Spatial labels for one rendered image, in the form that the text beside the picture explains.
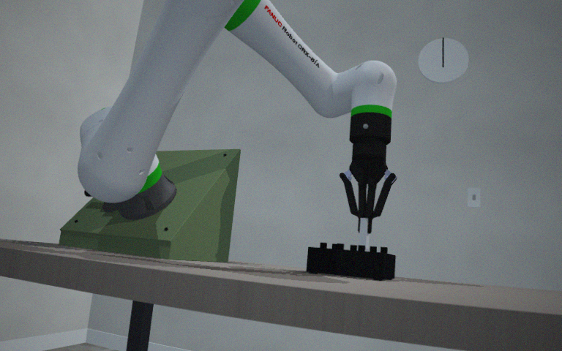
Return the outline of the black lighting desk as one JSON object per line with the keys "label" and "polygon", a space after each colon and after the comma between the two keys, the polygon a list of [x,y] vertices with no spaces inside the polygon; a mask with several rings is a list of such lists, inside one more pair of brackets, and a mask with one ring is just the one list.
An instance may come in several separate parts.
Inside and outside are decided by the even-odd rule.
{"label": "black lighting desk", "polygon": [[[320,248],[308,247],[307,272],[326,273],[341,276],[354,276],[374,279],[394,279],[396,255],[387,254],[387,247],[381,247],[377,252],[376,246],[371,246],[369,252],[365,246],[351,245],[350,250],[344,250],[344,244],[332,244],[327,249],[327,243],[321,243]],[[383,253],[382,253],[383,252]]]}

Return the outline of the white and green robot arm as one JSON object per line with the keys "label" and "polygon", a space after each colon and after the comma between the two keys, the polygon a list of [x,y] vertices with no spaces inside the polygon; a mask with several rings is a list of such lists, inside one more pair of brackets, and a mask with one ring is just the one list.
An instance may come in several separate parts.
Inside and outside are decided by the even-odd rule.
{"label": "white and green robot arm", "polygon": [[352,144],[391,142],[397,79],[387,64],[366,61],[334,72],[269,0],[165,0],[113,106],[91,114],[80,126],[78,177],[85,196],[105,203],[105,213],[119,210],[125,219],[144,219],[176,196],[156,152],[181,97],[224,27],[285,76],[320,116],[351,113]]}

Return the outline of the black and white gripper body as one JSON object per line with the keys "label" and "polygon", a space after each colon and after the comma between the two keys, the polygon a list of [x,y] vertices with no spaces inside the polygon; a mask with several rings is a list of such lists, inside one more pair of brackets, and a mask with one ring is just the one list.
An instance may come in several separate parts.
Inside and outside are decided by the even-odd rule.
{"label": "black and white gripper body", "polygon": [[364,168],[364,183],[368,184],[370,167],[375,168],[374,184],[385,175],[386,144],[375,140],[360,140],[353,144],[352,162],[349,170],[358,181],[358,168]]}

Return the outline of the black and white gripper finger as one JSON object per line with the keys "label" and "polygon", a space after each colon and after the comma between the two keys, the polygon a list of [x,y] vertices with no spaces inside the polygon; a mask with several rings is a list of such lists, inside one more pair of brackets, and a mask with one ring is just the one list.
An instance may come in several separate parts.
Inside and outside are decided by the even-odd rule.
{"label": "black and white gripper finger", "polygon": [[375,168],[370,167],[369,179],[368,179],[368,191],[367,191],[367,204],[366,204],[366,211],[364,215],[365,218],[364,218],[364,229],[363,229],[363,242],[362,242],[362,245],[365,246],[365,249],[369,249],[369,238],[370,238],[370,233],[372,232],[372,219],[381,215],[389,191],[391,189],[391,186],[397,180],[396,175],[388,170],[386,170],[384,178],[385,178],[385,182],[383,184],[381,193],[379,195],[374,210],[375,190],[377,184],[374,184]]}
{"label": "black and white gripper finger", "polygon": [[364,168],[358,168],[358,186],[359,186],[359,210],[356,205],[356,199],[353,193],[353,187],[351,183],[352,173],[350,170],[347,170],[344,173],[340,173],[340,178],[344,182],[345,191],[348,198],[348,204],[350,211],[353,215],[359,218],[359,245],[362,245],[363,242],[363,229],[364,229],[364,215],[366,211],[366,204],[367,204],[367,185],[364,183]]}

